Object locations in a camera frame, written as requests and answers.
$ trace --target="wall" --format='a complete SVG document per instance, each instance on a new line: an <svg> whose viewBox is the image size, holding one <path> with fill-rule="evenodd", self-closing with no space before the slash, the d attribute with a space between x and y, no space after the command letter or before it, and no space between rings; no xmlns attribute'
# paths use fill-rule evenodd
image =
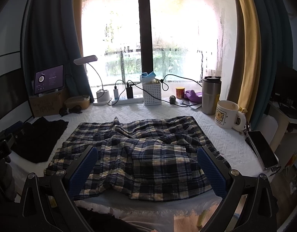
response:
<svg viewBox="0 0 297 232"><path fill-rule="evenodd" d="M0 131L32 117L22 69L28 4L9 0L0 12Z"/></svg>
<svg viewBox="0 0 297 232"><path fill-rule="evenodd" d="M292 41L294 46L293 68L297 71L297 12L294 10L293 6L290 4L288 0L283 1L288 12L292 32Z"/></svg>

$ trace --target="purple cloth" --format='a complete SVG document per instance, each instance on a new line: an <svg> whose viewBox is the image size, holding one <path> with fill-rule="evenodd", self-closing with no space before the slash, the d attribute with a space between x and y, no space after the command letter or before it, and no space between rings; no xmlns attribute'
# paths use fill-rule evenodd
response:
<svg viewBox="0 0 297 232"><path fill-rule="evenodd" d="M195 92L194 90L186 90L184 94L185 99L192 102L202 103L202 92Z"/></svg>

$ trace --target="red can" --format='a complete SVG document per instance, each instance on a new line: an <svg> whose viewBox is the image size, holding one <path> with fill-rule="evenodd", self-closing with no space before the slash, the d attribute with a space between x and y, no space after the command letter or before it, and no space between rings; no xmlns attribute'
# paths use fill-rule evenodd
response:
<svg viewBox="0 0 297 232"><path fill-rule="evenodd" d="M185 94L185 88L184 87L177 87L175 88L175 95L177 99L183 99Z"/></svg>

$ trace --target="white desk lamp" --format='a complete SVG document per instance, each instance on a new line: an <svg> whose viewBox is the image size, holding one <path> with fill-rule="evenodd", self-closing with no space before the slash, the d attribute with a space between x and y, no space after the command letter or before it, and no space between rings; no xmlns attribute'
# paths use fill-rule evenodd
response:
<svg viewBox="0 0 297 232"><path fill-rule="evenodd" d="M77 58L73 62L76 65L89 64L91 66L90 62L95 62L97 60L98 60L98 58L95 55L90 55L90 56ZM100 78L100 81L101 81L102 89L97 91L97 93L96 93L97 98L95 98L95 99L97 99L97 102L94 101L93 102L94 105L104 105L104 104L107 104L110 101L109 91L103 89L103 83L102 83L101 77L99 76L99 78Z"/></svg>

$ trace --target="black charger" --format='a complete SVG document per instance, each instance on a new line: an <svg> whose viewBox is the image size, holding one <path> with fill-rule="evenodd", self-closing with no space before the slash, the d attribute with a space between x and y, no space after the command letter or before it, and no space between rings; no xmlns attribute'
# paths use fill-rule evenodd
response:
<svg viewBox="0 0 297 232"><path fill-rule="evenodd" d="M128 99L133 99L132 86L129 86L128 83L127 83L127 87L126 87L126 93L127 93L127 98Z"/></svg>

